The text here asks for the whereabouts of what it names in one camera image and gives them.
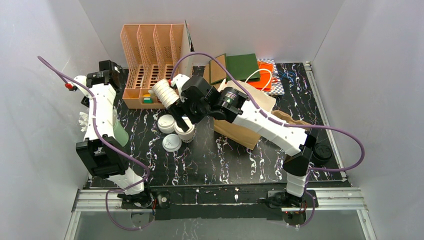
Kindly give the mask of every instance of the paper cup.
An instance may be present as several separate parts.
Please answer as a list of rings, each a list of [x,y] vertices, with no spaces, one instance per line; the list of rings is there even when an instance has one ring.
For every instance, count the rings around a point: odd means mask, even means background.
[[[184,132],[176,123],[174,125],[175,132],[178,134],[178,137],[183,141],[184,143],[189,143],[193,140],[193,137],[195,136],[195,126],[192,124],[190,119],[188,117],[182,117],[184,119],[184,122],[188,126],[187,132]]]

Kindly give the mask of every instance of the white panel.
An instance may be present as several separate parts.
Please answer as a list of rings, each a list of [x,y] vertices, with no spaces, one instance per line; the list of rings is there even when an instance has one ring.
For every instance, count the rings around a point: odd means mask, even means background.
[[[330,124],[365,145],[349,171],[378,239],[422,239],[424,2],[346,1],[312,63]],[[345,166],[359,148],[336,135]]]
[[[71,77],[109,59],[78,0],[2,1],[0,7],[0,239],[63,239],[87,170],[75,151],[83,95]]]
[[[124,24],[182,24],[184,19],[198,52],[311,61],[343,1],[80,0],[110,57],[125,66],[120,39]]]

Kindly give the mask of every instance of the black tabletop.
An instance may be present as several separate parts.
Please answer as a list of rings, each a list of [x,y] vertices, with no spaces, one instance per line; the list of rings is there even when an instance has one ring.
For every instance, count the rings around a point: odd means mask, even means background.
[[[302,63],[278,63],[283,73],[293,72],[296,78],[281,79],[284,96],[276,98],[275,110],[281,110],[294,120],[322,125],[320,111],[308,82]],[[194,75],[203,75],[204,67],[193,67]],[[118,118],[129,134],[124,146],[127,153],[150,168],[150,186],[215,185],[285,183],[286,173],[282,168],[285,153],[272,142],[261,138],[253,150],[234,142],[214,131],[213,119],[205,117],[195,126],[194,139],[182,143],[176,152],[167,152],[162,147],[162,133],[157,119],[168,114],[165,109],[128,109],[117,94],[115,106]],[[319,132],[317,142],[330,145],[325,130]],[[133,162],[130,167],[139,175],[143,169]],[[334,157],[326,168],[338,168]],[[340,173],[313,172],[310,181],[341,180]],[[89,188],[113,188],[112,182],[94,177]]]

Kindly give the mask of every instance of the desk organizer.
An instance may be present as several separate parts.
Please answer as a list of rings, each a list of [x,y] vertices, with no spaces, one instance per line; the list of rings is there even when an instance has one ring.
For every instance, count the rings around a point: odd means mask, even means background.
[[[180,56],[191,49],[187,24],[126,24],[120,38],[128,64],[128,80],[122,99],[129,109],[164,109],[155,96],[144,103],[149,90],[162,79],[169,79]],[[190,74],[192,61],[184,60],[178,73]]]

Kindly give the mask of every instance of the blue wire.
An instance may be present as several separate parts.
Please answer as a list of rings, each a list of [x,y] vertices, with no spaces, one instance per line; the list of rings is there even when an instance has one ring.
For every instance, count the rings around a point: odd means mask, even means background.
[[[295,80],[293,79],[293,77],[288,75],[288,74],[292,74],[293,76],[296,76],[296,74],[294,72],[288,71],[288,72],[284,73],[284,72],[279,71],[279,70],[277,70],[277,71],[278,71],[279,74],[283,74],[281,76],[281,78],[284,78],[284,76],[286,76],[291,81],[292,84],[295,84]]]

